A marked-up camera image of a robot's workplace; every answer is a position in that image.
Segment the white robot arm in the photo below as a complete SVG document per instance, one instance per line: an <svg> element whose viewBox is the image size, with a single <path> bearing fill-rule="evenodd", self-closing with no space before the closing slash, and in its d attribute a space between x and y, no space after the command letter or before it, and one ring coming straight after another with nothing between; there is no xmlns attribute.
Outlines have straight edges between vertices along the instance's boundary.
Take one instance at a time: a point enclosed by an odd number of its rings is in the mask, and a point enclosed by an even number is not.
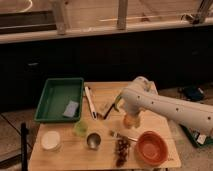
<svg viewBox="0 0 213 171"><path fill-rule="evenodd" d="M139 76L122 91L124 110L137 115L141 109L155 112L213 138L213 106L159 95L153 82Z"/></svg>

